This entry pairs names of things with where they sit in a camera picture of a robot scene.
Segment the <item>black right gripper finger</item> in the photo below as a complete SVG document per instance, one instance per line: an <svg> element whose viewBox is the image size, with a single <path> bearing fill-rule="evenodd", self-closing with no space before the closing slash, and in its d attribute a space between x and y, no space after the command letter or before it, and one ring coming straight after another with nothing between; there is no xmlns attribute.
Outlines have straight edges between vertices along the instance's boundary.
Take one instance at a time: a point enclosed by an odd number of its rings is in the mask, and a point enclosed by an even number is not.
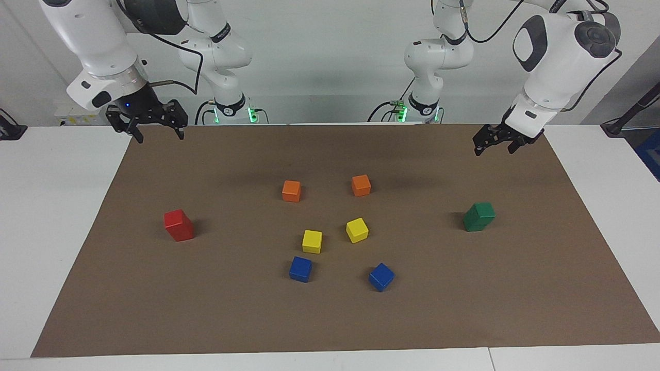
<svg viewBox="0 0 660 371"><path fill-rule="evenodd" d="M128 122L125 122L122 119L122 116L124 116L124 114L117 106L107 106L106 118L111 127L113 127L117 133L126 133L128 136L134 138L135 141L143 142L144 136L138 127L138 125L141 124L139 116L128 115Z"/></svg>
<svg viewBox="0 0 660 371"><path fill-rule="evenodd" d="M179 140L185 137L184 128L188 126L188 114L179 101L170 100L163 106L163 124L174 129Z"/></svg>

